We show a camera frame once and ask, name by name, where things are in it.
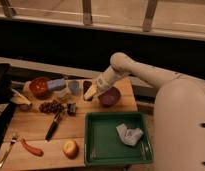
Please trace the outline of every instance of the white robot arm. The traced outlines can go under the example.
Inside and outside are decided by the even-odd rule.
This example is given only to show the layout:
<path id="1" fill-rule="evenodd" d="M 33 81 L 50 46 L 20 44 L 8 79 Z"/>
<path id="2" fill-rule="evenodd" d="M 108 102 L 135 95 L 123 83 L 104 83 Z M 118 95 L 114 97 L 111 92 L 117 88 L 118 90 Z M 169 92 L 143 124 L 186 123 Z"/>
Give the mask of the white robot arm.
<path id="1" fill-rule="evenodd" d="M 156 171 L 205 171 L 205 80 L 142 64 L 115 53 L 92 93 L 101 94 L 132 74 L 158 89 L 154 105 Z"/>

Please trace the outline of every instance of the knife handle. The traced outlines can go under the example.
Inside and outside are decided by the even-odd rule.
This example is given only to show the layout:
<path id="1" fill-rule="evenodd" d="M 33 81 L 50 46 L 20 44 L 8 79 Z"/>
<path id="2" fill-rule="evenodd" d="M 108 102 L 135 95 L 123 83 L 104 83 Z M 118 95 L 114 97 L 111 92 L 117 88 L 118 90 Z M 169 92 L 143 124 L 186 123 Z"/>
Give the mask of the knife handle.
<path id="1" fill-rule="evenodd" d="M 52 137 L 52 135 L 53 135 L 53 133 L 55 132 L 56 129 L 57 129 L 57 122 L 52 122 L 52 124 L 51 124 L 51 126 L 50 126 L 50 128 L 49 128 L 49 130 L 46 134 L 46 137 L 45 137 L 45 139 L 47 141 L 49 141 L 51 139 L 51 137 Z"/>

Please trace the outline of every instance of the knife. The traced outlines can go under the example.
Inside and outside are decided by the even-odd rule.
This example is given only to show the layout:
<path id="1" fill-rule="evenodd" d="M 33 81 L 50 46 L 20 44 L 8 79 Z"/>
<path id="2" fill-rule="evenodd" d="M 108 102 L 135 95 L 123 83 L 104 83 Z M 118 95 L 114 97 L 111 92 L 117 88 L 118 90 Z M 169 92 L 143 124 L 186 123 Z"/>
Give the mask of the knife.
<path id="1" fill-rule="evenodd" d="M 58 123 L 59 123 L 60 114 L 61 114 L 61 112 L 58 112 L 58 113 L 55 115 L 55 117 L 54 117 L 54 119 L 53 119 L 53 122 L 51 123 L 51 126 L 49 127 L 49 130 L 48 130 L 48 132 L 47 132 L 47 134 L 46 134 L 46 137 L 45 137 L 45 139 L 46 139 L 47 141 L 49 141 L 49 140 L 51 139 L 53 133 L 54 133 L 55 130 L 57 129 L 57 126 L 58 126 Z"/>

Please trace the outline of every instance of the fork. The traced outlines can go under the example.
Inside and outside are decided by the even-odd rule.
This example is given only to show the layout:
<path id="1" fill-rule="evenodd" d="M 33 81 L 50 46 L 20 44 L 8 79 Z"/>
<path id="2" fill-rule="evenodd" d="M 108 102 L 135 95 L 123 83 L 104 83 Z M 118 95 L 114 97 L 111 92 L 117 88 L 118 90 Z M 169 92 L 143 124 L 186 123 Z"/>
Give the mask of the fork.
<path id="1" fill-rule="evenodd" d="M 13 145 L 17 142 L 17 138 L 18 138 L 18 135 L 16 133 L 14 133 L 13 136 L 12 136 L 9 148 L 6 150 L 2 160 L 0 161 L 0 169 L 3 167 L 3 164 L 6 161 L 6 158 L 8 157 Z"/>

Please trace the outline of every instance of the grapes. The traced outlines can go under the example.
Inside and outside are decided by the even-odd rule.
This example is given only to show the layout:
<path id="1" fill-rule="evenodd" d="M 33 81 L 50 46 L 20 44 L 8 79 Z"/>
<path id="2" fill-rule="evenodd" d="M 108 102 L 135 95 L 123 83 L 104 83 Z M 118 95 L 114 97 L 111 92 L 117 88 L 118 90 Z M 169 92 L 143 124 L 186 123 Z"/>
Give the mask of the grapes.
<path id="1" fill-rule="evenodd" d="M 56 100 L 52 102 L 44 102 L 39 106 L 40 112 L 43 113 L 58 113 L 64 110 L 64 106 Z"/>

